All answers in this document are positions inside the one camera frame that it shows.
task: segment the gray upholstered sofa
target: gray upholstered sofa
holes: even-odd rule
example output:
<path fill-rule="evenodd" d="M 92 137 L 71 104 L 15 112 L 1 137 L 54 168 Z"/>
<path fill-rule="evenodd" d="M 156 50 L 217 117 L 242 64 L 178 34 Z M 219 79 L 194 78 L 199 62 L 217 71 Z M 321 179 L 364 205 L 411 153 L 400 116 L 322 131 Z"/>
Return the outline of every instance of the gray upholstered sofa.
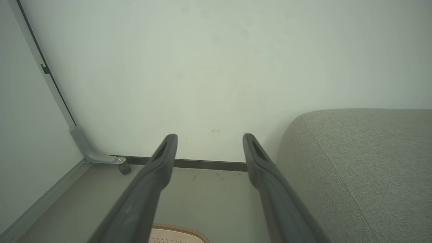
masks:
<path fill-rule="evenodd" d="M 278 157 L 332 242 L 432 242 L 432 110 L 305 113 Z"/>

